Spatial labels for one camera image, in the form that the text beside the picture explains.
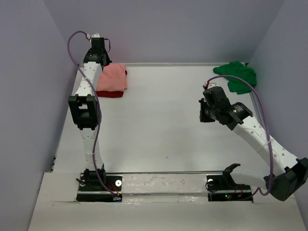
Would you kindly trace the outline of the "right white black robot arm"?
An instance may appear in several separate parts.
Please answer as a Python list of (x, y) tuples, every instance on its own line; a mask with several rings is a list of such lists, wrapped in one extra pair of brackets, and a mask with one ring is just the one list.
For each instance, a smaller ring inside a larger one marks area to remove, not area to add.
[(308, 179), (308, 160), (299, 159), (283, 148), (259, 124), (253, 112), (243, 103), (231, 104), (222, 87), (205, 87), (203, 98), (199, 100), (200, 121), (219, 122), (249, 144), (265, 163), (269, 170), (252, 172), (234, 163), (226, 167), (219, 180), (232, 189), (236, 185), (250, 185), (267, 189), (271, 196), (279, 201), (287, 200)]

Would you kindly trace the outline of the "pink t shirt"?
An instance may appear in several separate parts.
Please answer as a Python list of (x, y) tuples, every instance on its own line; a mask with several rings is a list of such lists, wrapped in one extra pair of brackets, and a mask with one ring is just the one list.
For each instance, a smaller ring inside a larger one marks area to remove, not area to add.
[(111, 63), (103, 68), (97, 82), (96, 91), (122, 91), (128, 88), (125, 64)]

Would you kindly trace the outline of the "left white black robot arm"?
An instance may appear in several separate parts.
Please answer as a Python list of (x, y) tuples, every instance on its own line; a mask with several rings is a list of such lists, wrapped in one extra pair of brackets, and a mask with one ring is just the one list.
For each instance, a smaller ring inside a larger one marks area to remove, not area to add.
[(102, 113), (96, 86), (103, 68), (109, 65), (111, 60), (105, 48), (105, 38), (99, 34), (87, 38), (91, 47), (84, 57), (83, 68), (77, 68), (82, 76), (81, 82), (75, 94), (68, 98), (73, 122), (77, 125), (83, 140), (86, 158), (85, 171), (78, 181), (91, 190), (108, 190), (104, 162), (98, 144)]

